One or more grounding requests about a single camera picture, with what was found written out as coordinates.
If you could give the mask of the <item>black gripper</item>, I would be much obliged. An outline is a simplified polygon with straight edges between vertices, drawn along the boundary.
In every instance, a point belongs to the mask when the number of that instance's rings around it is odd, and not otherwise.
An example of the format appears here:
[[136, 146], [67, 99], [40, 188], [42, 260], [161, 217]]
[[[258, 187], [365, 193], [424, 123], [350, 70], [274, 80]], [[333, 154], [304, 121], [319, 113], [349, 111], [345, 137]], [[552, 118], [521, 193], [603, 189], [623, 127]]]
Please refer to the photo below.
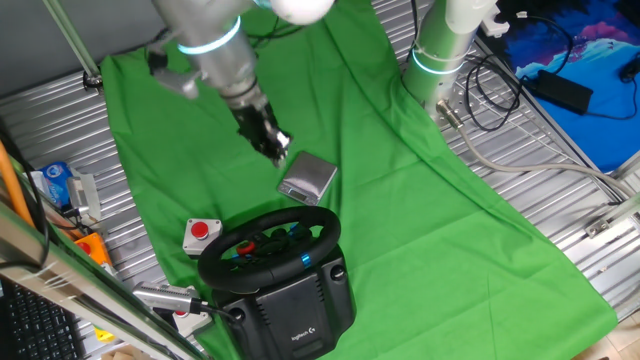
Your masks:
[[248, 105], [231, 110], [239, 125], [239, 134], [245, 137], [255, 150], [265, 150], [265, 156], [276, 168], [280, 168], [288, 154], [291, 136], [278, 130], [269, 102], [255, 107]]

